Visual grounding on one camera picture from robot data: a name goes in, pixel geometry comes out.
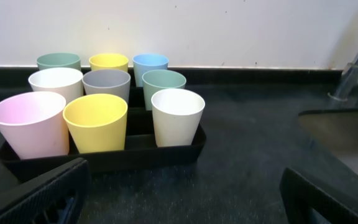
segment green cup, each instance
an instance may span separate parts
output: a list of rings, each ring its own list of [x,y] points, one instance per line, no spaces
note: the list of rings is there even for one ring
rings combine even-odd
[[[40,70],[65,67],[81,71],[80,57],[71,53],[52,53],[43,55],[37,59],[37,65]]]
[[[174,71],[151,70],[143,74],[143,92],[146,110],[152,109],[154,93],[167,88],[185,88],[186,78]]]

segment black countertop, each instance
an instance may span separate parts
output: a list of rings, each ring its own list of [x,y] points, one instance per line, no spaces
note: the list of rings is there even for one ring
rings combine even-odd
[[[298,113],[329,85],[200,85],[207,142],[196,164],[98,174],[79,223],[288,223],[278,185],[300,167],[358,199],[358,176],[310,138]],[[0,100],[29,89],[0,89]],[[0,145],[4,141],[0,134]],[[0,192],[18,185],[0,164]]]

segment pink cup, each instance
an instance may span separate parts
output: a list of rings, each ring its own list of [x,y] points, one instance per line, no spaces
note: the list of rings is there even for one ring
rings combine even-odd
[[[0,132],[21,159],[67,155],[65,105],[49,91],[12,96],[0,102]]]

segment stainless steel sink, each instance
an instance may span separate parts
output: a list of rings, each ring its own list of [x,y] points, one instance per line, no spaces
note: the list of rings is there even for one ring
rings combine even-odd
[[[358,109],[305,111],[299,122],[358,175]]]

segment white wall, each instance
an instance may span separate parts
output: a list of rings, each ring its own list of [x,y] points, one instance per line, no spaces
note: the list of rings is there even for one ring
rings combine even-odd
[[[156,52],[171,66],[341,69],[357,51],[358,0],[0,0],[0,65]]]

